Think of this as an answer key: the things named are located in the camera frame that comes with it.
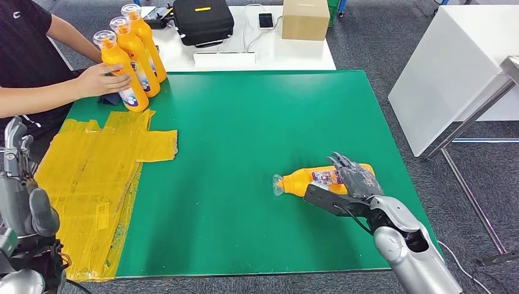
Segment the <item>person's right hand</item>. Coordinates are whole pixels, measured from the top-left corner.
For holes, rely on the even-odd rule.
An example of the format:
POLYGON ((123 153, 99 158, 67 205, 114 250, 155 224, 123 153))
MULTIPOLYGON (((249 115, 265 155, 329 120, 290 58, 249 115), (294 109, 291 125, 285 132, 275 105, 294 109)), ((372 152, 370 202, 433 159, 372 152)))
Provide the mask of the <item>person's right hand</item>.
POLYGON ((80 98, 102 96, 121 92, 131 87, 131 76, 120 73, 122 66, 98 64, 89 67, 74 79, 74 85, 80 98))

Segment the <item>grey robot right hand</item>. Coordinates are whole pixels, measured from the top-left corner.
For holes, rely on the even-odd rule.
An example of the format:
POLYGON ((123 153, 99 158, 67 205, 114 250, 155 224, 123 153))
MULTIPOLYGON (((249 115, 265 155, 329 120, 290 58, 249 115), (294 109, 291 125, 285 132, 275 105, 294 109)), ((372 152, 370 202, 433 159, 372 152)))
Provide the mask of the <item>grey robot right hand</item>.
POLYGON ((357 162, 337 152, 332 152, 332 155, 328 156, 327 160, 338 171, 338 175, 350 197, 366 200, 383 194, 383 190, 375 176, 357 162))

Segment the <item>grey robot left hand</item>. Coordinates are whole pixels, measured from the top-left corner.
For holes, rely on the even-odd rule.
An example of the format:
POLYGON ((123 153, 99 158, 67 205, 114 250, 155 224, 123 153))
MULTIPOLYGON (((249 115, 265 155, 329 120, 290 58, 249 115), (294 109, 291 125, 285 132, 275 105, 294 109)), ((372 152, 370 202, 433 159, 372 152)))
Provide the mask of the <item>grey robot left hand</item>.
POLYGON ((14 116, 4 130, 1 216, 18 238, 51 237, 59 230, 59 215, 34 179, 37 164, 29 156, 29 146, 34 139, 26 131, 18 116, 14 116))

